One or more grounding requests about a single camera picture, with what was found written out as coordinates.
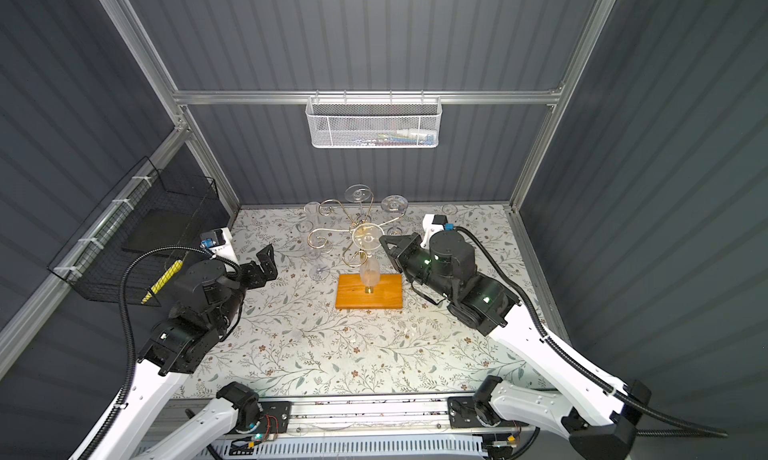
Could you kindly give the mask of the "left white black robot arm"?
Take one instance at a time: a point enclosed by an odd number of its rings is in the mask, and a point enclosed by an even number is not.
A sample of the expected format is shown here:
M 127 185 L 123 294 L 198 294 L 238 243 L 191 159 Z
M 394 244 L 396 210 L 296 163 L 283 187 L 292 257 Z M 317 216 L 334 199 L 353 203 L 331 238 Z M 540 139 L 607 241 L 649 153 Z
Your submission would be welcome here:
M 137 349 L 128 312 L 127 283 L 135 267 L 165 251 L 184 251 L 204 257 L 188 267 L 168 287 L 174 310 L 157 323 L 149 339 Z M 126 453 L 135 442 L 130 432 L 139 422 L 155 418 L 151 407 L 162 407 L 173 394 L 173 382 L 182 384 L 218 343 L 229 338 L 242 318 L 246 292 L 262 288 L 278 276 L 271 244 L 257 259 L 239 264 L 223 250 L 164 246 L 133 260 L 119 284 L 118 311 L 126 341 L 126 373 L 115 399 L 74 453 L 76 459 L 112 457 Z

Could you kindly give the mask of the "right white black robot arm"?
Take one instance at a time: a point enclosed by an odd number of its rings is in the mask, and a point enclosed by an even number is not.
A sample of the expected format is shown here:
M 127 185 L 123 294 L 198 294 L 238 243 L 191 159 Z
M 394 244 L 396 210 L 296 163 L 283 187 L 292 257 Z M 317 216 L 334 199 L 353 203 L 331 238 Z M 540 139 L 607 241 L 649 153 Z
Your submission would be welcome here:
M 418 234 L 384 235 L 380 243 L 408 281 L 440 294 L 462 324 L 506 347 L 552 385 L 550 391 L 539 391 L 488 376 L 473 396 L 482 423 L 537 427 L 566 439 L 585 459 L 629 455 L 642 414 L 616 396 L 627 393 L 647 402 L 647 388 L 628 387 L 591 364 L 540 322 L 520 287 L 480 273 L 476 250 L 459 229 L 433 234 L 426 247 Z

